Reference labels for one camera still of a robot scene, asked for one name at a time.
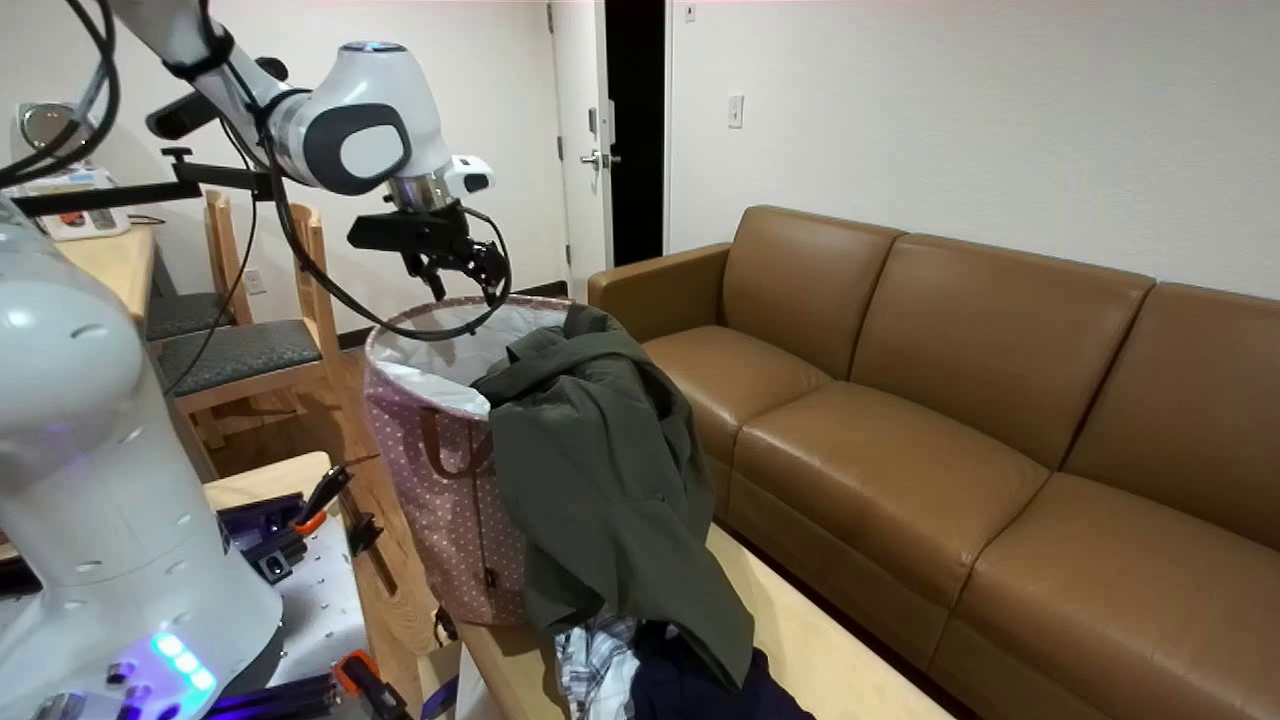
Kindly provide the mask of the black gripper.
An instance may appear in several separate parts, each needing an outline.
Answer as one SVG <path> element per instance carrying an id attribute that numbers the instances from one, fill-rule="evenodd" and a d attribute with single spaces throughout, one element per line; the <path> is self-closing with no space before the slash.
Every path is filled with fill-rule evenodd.
<path id="1" fill-rule="evenodd" d="M 446 302 L 437 269 L 474 273 L 474 286 L 489 302 L 502 302 L 512 292 L 512 266 L 493 244 L 467 234 L 459 209 L 354 218 L 349 227 L 349 244 L 401 253 L 405 266 L 429 286 L 437 304 Z"/>

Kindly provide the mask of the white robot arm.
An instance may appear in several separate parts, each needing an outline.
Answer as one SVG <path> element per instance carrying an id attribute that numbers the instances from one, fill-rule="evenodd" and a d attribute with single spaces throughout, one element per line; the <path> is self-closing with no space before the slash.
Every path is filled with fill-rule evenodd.
<path id="1" fill-rule="evenodd" d="M 445 144 L 405 45 L 349 41 L 291 87 L 209 0 L 101 9 L 95 31 L 153 48 L 268 175 L 383 187 L 391 209 L 367 224 L 383 247 L 474 266 L 463 199 L 489 166 Z M 0 224 L 0 524 L 39 582 L 0 627 L 0 720 L 205 720 L 271 664 L 283 601 L 209 507 L 135 321 L 22 209 Z"/>

